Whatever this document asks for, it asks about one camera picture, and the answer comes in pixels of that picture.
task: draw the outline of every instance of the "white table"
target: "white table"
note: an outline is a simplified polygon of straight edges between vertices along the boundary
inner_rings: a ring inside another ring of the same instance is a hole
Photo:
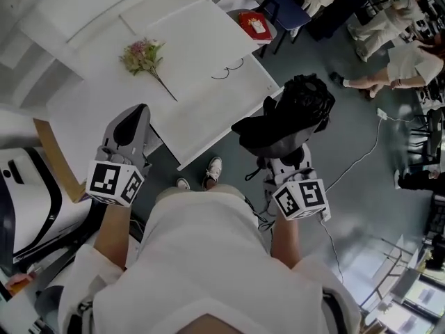
[[[130,106],[149,106],[151,124],[181,170],[235,122],[258,110],[265,97],[280,93],[250,54],[257,44],[215,4],[191,1],[156,23],[137,18],[143,15],[133,8],[78,50],[91,77],[61,90],[47,108],[58,145],[79,183],[86,178],[106,126]],[[178,102],[152,76],[134,77],[119,62],[124,47],[142,36],[165,42],[159,75]],[[243,66],[226,79],[211,78],[220,77],[226,66],[240,65],[241,57]]]

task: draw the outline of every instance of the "shoe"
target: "shoe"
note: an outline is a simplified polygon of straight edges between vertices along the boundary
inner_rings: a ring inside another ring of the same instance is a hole
[[[213,179],[218,183],[218,178],[223,171],[223,161],[220,157],[214,157],[211,159],[209,165],[207,166],[207,171],[204,179],[202,180],[202,188],[206,191],[207,180]]]
[[[331,74],[329,74],[329,78],[335,85],[344,88],[343,81],[345,79],[340,74],[338,74],[337,72],[332,72]]]
[[[394,188],[395,189],[400,189],[401,186],[398,185],[398,180],[401,177],[401,172],[399,170],[397,170],[396,172],[394,172]]]
[[[355,35],[353,26],[349,24],[348,26],[346,26],[346,28],[348,29],[348,32],[349,32],[351,38],[352,38],[354,41],[358,41],[359,38]]]
[[[190,184],[187,182],[185,178],[178,178],[178,180],[176,181],[176,186],[179,189],[186,189],[190,191]]]
[[[355,53],[358,55],[358,57],[363,61],[363,62],[367,62],[368,61],[368,57],[364,55],[363,51],[357,47],[355,49]]]

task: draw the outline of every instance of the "gray floor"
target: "gray floor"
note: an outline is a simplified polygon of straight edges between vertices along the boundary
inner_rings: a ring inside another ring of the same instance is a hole
[[[347,78],[355,78],[377,71],[388,61],[387,55],[381,53],[371,57],[368,63],[361,62],[344,27],[333,38],[322,42],[313,41],[303,31],[294,45],[286,40],[276,56],[271,51],[270,48],[261,62],[279,85],[296,74],[316,73],[337,100],[327,129],[314,134],[308,142],[313,166],[325,186],[374,144],[379,121],[375,114],[377,107],[392,118],[411,118],[413,109],[419,107],[409,90],[385,88],[375,100],[367,102],[358,91],[340,89],[330,83],[327,76],[333,70]],[[403,169],[408,163],[408,127],[410,125],[404,122],[382,122],[374,152],[328,193],[332,219],[327,227],[337,247],[345,285],[359,302],[369,293],[373,286],[371,276],[385,259],[375,251],[377,238],[396,242],[404,234],[411,248],[420,243],[431,194],[397,191],[393,183],[394,170]],[[147,219],[156,195],[173,185],[180,175],[189,180],[192,189],[199,190],[207,162],[214,155],[221,156],[224,162],[220,181],[238,187],[257,209],[261,209],[264,206],[261,173],[250,182],[244,181],[245,174],[256,168],[255,157],[240,147],[237,135],[231,133],[181,174],[176,171],[177,163],[164,146],[150,155],[154,166],[138,194],[133,207],[135,213]],[[338,273],[329,237],[316,218],[303,219],[299,224],[304,254],[319,257]]]

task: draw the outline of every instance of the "white pants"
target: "white pants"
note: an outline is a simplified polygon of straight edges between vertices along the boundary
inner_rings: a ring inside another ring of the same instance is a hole
[[[364,41],[363,55],[369,57],[403,30],[402,26],[392,24],[382,10],[368,24],[353,29],[353,32],[359,40]]]

